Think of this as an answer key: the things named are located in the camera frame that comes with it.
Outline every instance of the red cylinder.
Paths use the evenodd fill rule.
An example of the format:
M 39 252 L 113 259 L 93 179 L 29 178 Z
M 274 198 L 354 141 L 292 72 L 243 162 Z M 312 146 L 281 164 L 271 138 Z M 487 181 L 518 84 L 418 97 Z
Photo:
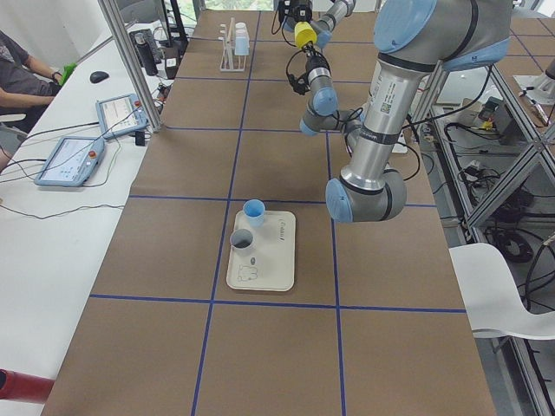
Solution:
M 52 386 L 54 381 L 50 379 L 0 370 L 0 399 L 46 403 Z

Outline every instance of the person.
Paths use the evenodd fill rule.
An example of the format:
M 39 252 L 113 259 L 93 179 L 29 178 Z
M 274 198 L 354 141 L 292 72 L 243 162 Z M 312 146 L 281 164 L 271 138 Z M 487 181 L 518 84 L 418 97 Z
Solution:
M 61 78 L 62 74 L 30 55 L 0 30 L 0 115 L 25 114 L 23 120 L 6 123 L 8 126 L 28 133 L 60 91 Z M 0 149 L 0 172 L 10 156 Z

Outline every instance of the tray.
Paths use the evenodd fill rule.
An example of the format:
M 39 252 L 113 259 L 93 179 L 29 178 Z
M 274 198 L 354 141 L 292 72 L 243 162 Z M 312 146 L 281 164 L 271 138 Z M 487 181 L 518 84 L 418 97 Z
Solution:
M 245 213 L 239 211 L 233 230 L 246 228 L 252 233 L 252 251 L 242 256 L 229 245 L 227 285 L 241 290 L 291 289 L 295 282 L 296 222 L 292 212 L 266 211 L 264 223 L 251 227 Z

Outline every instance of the white table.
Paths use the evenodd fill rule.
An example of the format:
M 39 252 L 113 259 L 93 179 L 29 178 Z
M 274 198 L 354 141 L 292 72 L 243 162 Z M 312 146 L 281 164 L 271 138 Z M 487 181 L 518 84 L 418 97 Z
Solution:
M 129 30 L 142 29 L 135 25 Z M 97 43 L 106 39 L 101 36 Z M 96 71 L 109 78 L 92 84 Z M 147 76 L 154 91 L 160 80 Z M 98 121 L 95 102 L 134 91 L 114 42 L 82 62 L 31 133 Z M 14 159 L 46 159 L 61 135 L 98 137 L 98 127 L 46 133 L 23 143 Z M 84 205 L 124 205 L 146 148 L 120 139 L 121 151 L 108 182 L 93 188 L 39 188 L 12 166 L 0 175 L 3 205 L 48 216 Z M 104 160 L 87 185 L 102 183 L 118 143 L 107 143 Z M 23 163 L 28 173 L 42 163 Z M 0 208 L 0 368 L 55 378 L 106 253 L 121 210 L 99 208 L 38 220 Z M 0 400 L 0 416 L 38 415 L 42 405 Z

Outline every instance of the bottle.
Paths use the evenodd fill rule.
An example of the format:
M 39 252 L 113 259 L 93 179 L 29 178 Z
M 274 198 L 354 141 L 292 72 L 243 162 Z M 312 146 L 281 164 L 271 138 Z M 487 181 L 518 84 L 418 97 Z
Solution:
M 154 61 L 153 51 L 150 49 L 150 45 L 147 43 L 145 36 L 142 33 L 137 33 L 135 35 L 135 42 L 137 50 L 139 51 L 140 60 L 142 61 L 142 66 L 145 67 L 147 75 L 157 75 L 158 69 Z

